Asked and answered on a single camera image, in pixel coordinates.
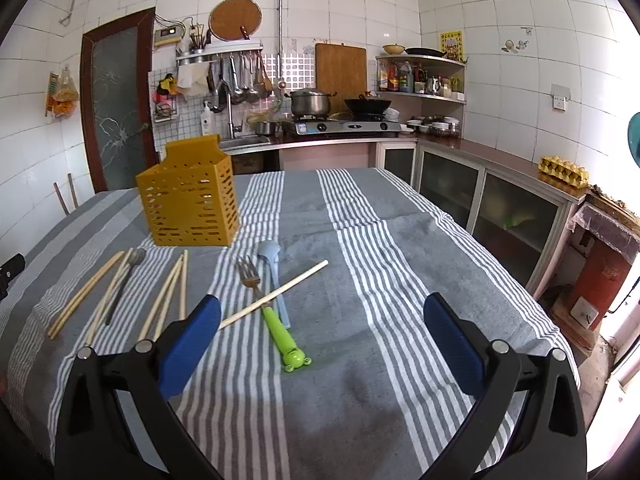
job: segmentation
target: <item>dish basket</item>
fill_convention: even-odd
[[[166,158],[136,176],[156,245],[231,245],[238,208],[231,157],[218,148],[219,140],[168,142]]]

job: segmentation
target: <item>egg carton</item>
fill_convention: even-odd
[[[543,173],[554,176],[576,189],[582,189],[589,185],[589,172],[583,166],[578,166],[570,160],[564,160],[559,156],[544,156],[538,164],[538,169]]]

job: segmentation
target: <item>cabinet door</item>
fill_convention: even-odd
[[[479,170],[449,158],[422,152],[418,192],[467,228]]]
[[[409,186],[414,174],[415,148],[385,149],[385,170],[404,180]]]
[[[488,173],[473,236],[526,286],[557,212],[556,204]]]

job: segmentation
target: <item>stainless steel pot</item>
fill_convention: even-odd
[[[331,111],[329,97],[335,96],[335,93],[332,95],[316,88],[303,88],[285,96],[291,98],[291,112],[295,116],[327,116]]]

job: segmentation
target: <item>silver screw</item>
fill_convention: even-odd
[[[83,346],[81,349],[79,349],[78,351],[78,359],[88,359],[89,357],[91,357],[91,347],[89,346]]]
[[[559,348],[554,348],[553,351],[551,352],[551,355],[557,361],[564,361],[566,359],[566,354],[564,353],[563,350]]]
[[[491,343],[491,348],[498,352],[498,354],[506,354],[509,351],[509,345],[501,339],[496,339]]]
[[[147,352],[151,352],[153,347],[154,344],[149,339],[143,339],[136,343],[136,352],[139,354],[146,354]]]

